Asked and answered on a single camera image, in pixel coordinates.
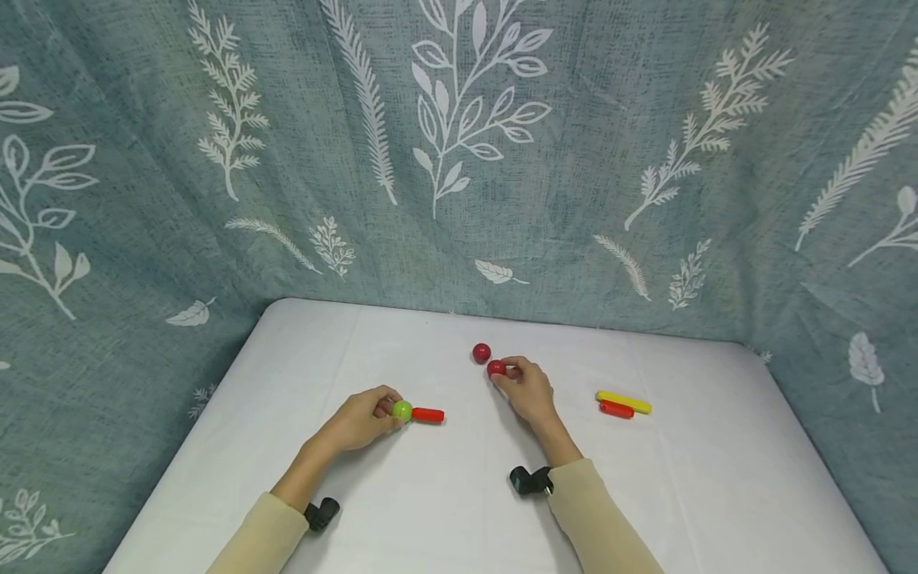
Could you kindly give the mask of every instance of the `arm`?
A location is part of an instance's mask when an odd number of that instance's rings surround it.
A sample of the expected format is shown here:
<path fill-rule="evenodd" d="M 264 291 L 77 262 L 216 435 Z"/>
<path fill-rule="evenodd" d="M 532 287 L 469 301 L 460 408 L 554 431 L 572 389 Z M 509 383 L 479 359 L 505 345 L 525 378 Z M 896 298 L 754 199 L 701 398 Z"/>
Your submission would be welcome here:
<path fill-rule="evenodd" d="M 491 380 L 535 433 L 552 467 L 554 492 L 548 498 L 554 518 L 570 539 L 585 574 L 628 572 L 662 574 L 644 541 L 628 523 L 593 462 L 580 449 L 554 408 L 548 377 L 525 357 L 508 357 L 510 377 Z"/>
<path fill-rule="evenodd" d="M 280 572 L 309 528 L 303 512 L 331 461 L 341 452 L 363 448 L 400 428 L 401 419 L 389 416 L 396 400 L 401 395 L 386 386 L 349 397 L 303 444 L 271 492 L 255 502 L 207 574 Z"/>

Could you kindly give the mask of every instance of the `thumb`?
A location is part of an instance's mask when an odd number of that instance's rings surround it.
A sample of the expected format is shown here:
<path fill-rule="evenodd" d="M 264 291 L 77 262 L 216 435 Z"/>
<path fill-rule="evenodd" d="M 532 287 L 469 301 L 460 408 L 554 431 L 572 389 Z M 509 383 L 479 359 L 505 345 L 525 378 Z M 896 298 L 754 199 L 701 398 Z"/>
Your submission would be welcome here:
<path fill-rule="evenodd" d="M 491 382 L 498 386 L 498 388 L 504 391 L 509 398 L 513 397 L 513 393 L 517 391 L 517 382 L 510 377 L 501 375 L 500 373 L 495 373 L 491 375 Z"/>

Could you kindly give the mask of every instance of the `yellow stick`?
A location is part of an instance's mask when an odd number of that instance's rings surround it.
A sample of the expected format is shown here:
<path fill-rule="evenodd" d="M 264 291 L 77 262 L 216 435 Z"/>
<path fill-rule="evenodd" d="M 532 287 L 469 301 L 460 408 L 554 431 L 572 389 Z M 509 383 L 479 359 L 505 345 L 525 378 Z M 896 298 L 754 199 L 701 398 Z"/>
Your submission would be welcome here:
<path fill-rule="evenodd" d="M 610 393 L 607 390 L 601 390 L 596 393 L 596 400 L 611 400 L 612 402 L 617 402 L 620 405 L 631 407 L 634 409 L 634 412 L 640 412 L 641 414 L 650 414 L 650 411 L 653 408 L 650 406 L 649 402 L 632 399 L 631 397 L 625 397 L 624 395 L 616 395 L 615 393 Z"/>

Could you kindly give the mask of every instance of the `curtain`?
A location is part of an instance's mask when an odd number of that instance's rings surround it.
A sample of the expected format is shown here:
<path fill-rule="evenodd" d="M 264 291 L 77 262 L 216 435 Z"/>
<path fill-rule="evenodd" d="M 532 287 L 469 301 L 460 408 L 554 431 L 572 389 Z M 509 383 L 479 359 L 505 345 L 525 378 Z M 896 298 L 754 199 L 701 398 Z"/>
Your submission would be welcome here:
<path fill-rule="evenodd" d="M 910 570 L 916 33 L 902 0 L 0 1 L 0 566 L 99 571 L 298 297 L 745 344 Z"/>

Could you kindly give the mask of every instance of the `red ball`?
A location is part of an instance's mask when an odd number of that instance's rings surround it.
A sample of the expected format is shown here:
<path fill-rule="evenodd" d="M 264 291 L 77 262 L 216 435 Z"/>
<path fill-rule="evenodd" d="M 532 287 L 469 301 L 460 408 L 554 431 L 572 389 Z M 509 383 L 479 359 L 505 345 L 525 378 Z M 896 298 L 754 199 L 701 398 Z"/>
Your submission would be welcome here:
<path fill-rule="evenodd" d="M 472 358 L 474 358 L 475 362 L 479 365 L 483 365 L 489 358 L 491 358 L 491 347 L 484 343 L 475 345 L 472 348 Z"/>
<path fill-rule="evenodd" d="M 495 373 L 500 373 L 501 375 L 507 374 L 507 366 L 504 365 L 503 361 L 494 359 L 493 361 L 487 364 L 487 375 L 490 377 L 491 375 L 494 375 Z"/>

